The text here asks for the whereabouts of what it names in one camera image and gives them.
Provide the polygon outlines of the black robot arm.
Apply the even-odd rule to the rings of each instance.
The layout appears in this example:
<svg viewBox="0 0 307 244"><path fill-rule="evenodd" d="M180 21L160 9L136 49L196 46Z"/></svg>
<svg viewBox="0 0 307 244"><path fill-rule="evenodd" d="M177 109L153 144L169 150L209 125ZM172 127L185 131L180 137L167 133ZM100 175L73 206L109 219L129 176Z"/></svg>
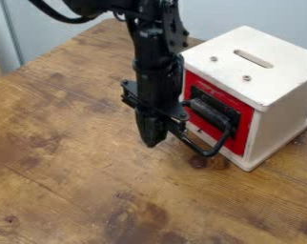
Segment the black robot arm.
<svg viewBox="0 0 307 244"><path fill-rule="evenodd" d="M184 121L180 105L188 31L179 0L63 0L84 19L111 11L125 17L135 48L136 79L123 82L123 101L135 109L141 139L155 147L165 138L172 118Z"/></svg>

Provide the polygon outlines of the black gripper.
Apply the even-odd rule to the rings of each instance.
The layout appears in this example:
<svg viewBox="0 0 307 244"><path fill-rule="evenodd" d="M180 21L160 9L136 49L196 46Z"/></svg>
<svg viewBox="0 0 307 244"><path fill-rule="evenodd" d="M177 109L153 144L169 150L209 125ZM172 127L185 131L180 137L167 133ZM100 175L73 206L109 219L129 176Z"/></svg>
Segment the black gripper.
<svg viewBox="0 0 307 244"><path fill-rule="evenodd" d="M179 22L128 22L136 81L123 82L124 102L135 109L141 139L153 148L167 133L184 133L189 118L181 102L181 50L189 32Z"/></svg>

